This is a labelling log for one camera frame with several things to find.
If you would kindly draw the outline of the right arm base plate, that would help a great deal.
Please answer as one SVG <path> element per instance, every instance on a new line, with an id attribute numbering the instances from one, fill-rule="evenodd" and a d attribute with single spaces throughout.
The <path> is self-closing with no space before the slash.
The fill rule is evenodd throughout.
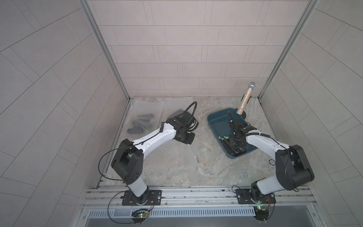
<path id="1" fill-rule="evenodd" d="M 239 204 L 275 204 L 276 198 L 273 193 L 271 194 L 261 194 L 257 191 L 254 191 L 250 188 L 237 188 L 233 189 L 233 192 L 237 196 L 237 200 Z"/>

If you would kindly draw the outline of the teal plastic bin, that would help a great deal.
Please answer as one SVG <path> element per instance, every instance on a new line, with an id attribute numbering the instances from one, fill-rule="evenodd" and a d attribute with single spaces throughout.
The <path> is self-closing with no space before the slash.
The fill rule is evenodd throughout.
<path id="1" fill-rule="evenodd" d="M 248 144 L 246 151 L 244 153 L 239 152 L 238 154 L 236 154 L 235 152 L 231 151 L 229 148 L 225 147 L 226 142 L 221 141 L 218 137 L 230 136 L 232 134 L 231 129 L 228 125 L 230 121 L 228 117 L 228 112 L 231 113 L 234 120 L 238 119 L 241 123 L 246 122 L 245 119 L 243 119 L 239 114 L 236 113 L 236 109 L 233 108 L 227 108 L 217 111 L 215 113 L 211 113 L 207 117 L 207 122 L 214 136 L 218 140 L 218 144 L 221 146 L 226 156 L 230 159 L 236 159 L 245 154 L 253 152 L 257 148 L 253 145 Z"/>

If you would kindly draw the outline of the clear zip-top bag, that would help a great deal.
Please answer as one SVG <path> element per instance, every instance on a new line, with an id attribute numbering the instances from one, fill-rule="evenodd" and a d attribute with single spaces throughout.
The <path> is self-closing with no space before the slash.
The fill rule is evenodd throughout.
<path id="1" fill-rule="evenodd" d="M 189 185 L 197 170 L 199 142 L 187 145 L 171 140 L 151 152 L 144 160 L 142 179 L 149 186 Z"/>
<path id="2" fill-rule="evenodd" d="M 165 122 L 170 117 L 181 114 L 192 102 L 192 97 L 166 99 L 161 121 Z"/>
<path id="3" fill-rule="evenodd" d="M 127 114 L 122 136 L 133 141 L 159 128 L 164 102 L 135 100 Z"/>

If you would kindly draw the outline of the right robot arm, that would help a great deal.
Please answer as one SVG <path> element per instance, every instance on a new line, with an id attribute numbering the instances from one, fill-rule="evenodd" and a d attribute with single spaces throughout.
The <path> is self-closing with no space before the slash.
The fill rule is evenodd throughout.
<path id="1" fill-rule="evenodd" d="M 314 180 L 313 170 L 301 146 L 278 142 L 249 123 L 241 124 L 233 118 L 228 124 L 232 131 L 229 141 L 233 150 L 243 150 L 252 145 L 272 157 L 275 164 L 273 176 L 251 184 L 250 194 L 255 200 L 282 190 L 295 191 Z"/>

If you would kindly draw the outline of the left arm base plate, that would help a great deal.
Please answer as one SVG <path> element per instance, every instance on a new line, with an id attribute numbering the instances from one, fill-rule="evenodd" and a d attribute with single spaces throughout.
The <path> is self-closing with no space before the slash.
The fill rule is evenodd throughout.
<path id="1" fill-rule="evenodd" d="M 122 196 L 122 206 L 151 206 L 160 205 L 162 190 L 147 189 L 140 197 L 137 197 L 131 190 L 127 190 Z"/>

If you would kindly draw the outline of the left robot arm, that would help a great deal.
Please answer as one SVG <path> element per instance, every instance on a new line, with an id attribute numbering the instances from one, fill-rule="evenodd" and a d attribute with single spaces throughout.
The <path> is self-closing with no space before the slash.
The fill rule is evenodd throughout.
<path id="1" fill-rule="evenodd" d="M 149 187 L 141 178 L 144 159 L 164 143 L 175 140 L 191 145 L 199 125 L 193 114 L 184 111 L 162 122 L 159 129 L 134 141 L 125 139 L 111 161 L 111 168 L 137 198 L 147 196 Z"/>

